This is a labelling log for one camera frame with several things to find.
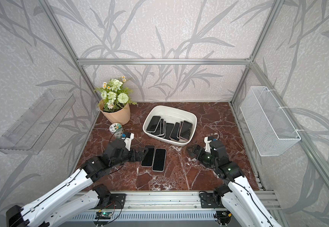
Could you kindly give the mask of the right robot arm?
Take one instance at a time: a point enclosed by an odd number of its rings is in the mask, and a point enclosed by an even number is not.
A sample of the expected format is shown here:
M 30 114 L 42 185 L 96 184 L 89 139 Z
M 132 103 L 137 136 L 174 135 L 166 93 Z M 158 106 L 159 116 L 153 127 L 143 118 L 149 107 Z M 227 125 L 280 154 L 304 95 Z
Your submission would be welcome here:
M 193 145 L 187 151 L 224 182 L 214 189 L 212 199 L 207 201 L 214 207 L 227 209 L 225 214 L 216 215 L 218 223 L 226 225 L 232 215 L 242 227 L 280 227 L 255 194 L 244 172 L 229 160 L 224 144 L 212 136 L 206 137 L 204 142 L 204 148 Z

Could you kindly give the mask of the phone with pink case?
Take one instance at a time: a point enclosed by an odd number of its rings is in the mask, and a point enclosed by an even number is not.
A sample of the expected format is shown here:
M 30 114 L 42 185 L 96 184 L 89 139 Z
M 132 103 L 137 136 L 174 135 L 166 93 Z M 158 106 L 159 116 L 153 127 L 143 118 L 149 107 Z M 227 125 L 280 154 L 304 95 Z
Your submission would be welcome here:
M 155 146 L 154 145 L 146 145 L 145 148 L 148 150 L 148 152 L 144 156 L 144 159 L 141 162 L 141 166 L 142 167 L 152 167 L 153 166 L 153 161 L 154 161 Z

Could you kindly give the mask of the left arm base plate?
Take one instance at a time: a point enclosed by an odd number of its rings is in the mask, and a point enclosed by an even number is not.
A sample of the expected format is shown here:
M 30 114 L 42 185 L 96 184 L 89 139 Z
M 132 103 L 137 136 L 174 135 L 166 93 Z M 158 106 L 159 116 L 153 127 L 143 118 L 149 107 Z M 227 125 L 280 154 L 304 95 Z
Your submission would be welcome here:
M 125 204 L 126 194 L 111 194 L 100 198 L 96 209 L 122 209 Z

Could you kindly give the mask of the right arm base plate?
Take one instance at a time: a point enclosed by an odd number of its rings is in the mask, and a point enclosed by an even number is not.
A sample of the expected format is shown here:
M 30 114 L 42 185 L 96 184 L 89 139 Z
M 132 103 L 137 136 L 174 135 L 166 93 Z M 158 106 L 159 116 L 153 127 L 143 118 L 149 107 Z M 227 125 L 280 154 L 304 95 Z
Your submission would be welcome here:
M 224 208 L 224 206 L 221 203 L 221 198 L 217 194 L 217 192 L 209 193 L 206 191 L 199 191 L 198 195 L 201 202 L 201 208 L 209 208 L 209 209 Z

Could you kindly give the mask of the phone with light blue case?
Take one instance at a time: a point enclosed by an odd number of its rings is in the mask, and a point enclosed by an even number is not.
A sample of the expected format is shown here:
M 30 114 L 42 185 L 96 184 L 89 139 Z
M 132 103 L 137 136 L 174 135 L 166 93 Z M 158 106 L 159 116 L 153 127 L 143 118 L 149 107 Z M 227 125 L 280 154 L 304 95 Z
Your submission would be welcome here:
M 166 161 L 166 149 L 157 148 L 155 150 L 152 170 L 155 172 L 163 172 L 165 168 Z

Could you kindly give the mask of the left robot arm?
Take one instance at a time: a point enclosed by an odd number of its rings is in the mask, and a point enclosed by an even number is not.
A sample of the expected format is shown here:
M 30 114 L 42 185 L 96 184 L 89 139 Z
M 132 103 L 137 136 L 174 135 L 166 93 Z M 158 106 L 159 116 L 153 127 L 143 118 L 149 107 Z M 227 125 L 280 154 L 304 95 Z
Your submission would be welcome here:
M 131 148 L 131 139 L 116 139 L 106 151 L 87 160 L 70 177 L 40 198 L 24 206 L 14 205 L 6 212 L 8 227 L 57 227 L 86 210 L 111 206 L 113 199 L 103 184 L 95 186 L 83 196 L 72 199 L 81 190 L 91 186 L 112 168 L 127 162 L 141 162 L 147 148 Z

